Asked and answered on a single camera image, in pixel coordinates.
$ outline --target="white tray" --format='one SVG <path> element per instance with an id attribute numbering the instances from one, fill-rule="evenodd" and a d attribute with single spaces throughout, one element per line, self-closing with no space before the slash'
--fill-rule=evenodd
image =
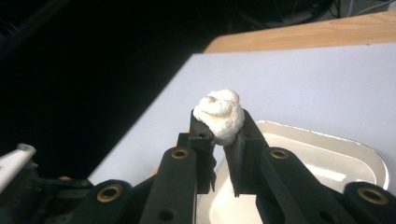
<path id="1" fill-rule="evenodd" d="M 332 189 L 343 192 L 345 184 L 353 181 L 388 188 L 386 164 L 361 143 L 270 121 L 259 121 L 257 125 L 269 146 L 292 151 L 322 184 Z M 217 176 L 216 192 L 203 195 L 198 203 L 197 222 L 262 223 L 255 195 L 233 196 L 227 161 L 221 164 Z"/>

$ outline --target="white crumpled object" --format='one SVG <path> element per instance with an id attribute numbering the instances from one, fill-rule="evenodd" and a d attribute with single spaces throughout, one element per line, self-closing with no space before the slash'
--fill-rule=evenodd
<path id="1" fill-rule="evenodd" d="M 220 146 L 228 146 L 234 141 L 245 120 L 239 95 L 231 90 L 210 92 L 192 114 L 209 127 L 215 135 L 215 144 Z"/>

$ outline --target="dark background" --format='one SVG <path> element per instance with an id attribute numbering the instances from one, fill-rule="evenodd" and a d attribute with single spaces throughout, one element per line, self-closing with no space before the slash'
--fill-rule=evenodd
<path id="1" fill-rule="evenodd" d="M 67 4 L 32 17 L 48 2 Z M 215 37 L 337 17 L 331 0 L 274 2 L 0 0 L 0 155 L 29 144 L 42 177 L 86 178 Z"/>

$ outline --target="white table surface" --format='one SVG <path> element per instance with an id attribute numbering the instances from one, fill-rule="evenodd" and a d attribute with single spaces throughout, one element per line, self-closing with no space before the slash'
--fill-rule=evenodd
<path id="1" fill-rule="evenodd" d="M 221 89 L 238 92 L 255 120 L 374 148 L 396 195 L 396 44 L 192 55 L 90 175 L 91 182 L 145 180 L 189 129 L 200 99 Z M 215 157 L 218 163 L 223 158 L 218 147 Z"/>

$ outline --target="wooden surface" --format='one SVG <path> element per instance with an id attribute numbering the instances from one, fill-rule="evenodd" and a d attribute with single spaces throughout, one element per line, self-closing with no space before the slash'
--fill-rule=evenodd
<path id="1" fill-rule="evenodd" d="M 396 42 L 396 11 L 219 36 L 205 53 Z"/>

